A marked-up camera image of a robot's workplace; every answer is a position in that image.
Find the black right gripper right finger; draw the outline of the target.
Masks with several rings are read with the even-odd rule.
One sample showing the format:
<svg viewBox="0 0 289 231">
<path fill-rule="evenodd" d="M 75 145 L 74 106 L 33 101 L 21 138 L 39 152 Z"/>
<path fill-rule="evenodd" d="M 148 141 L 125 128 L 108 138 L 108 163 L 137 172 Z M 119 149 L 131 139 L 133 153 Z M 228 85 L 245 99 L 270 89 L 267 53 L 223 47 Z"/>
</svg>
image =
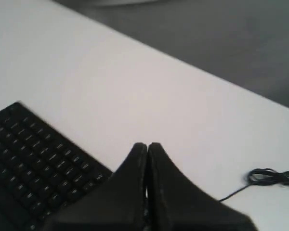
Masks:
<svg viewBox="0 0 289 231">
<path fill-rule="evenodd" d="M 149 145 L 146 167 L 152 230 L 257 230 L 247 215 L 222 204 L 191 182 L 160 143 Z"/>
</svg>

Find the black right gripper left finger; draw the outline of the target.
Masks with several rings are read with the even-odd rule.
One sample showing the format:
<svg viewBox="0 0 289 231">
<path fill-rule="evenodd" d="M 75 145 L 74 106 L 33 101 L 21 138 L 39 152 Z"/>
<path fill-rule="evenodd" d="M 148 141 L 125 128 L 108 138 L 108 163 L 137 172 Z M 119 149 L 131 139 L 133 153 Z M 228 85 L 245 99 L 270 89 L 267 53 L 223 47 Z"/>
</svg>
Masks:
<svg viewBox="0 0 289 231">
<path fill-rule="evenodd" d="M 51 216 L 45 231 L 141 231 L 144 226 L 147 146 L 135 143 L 99 188 Z"/>
</svg>

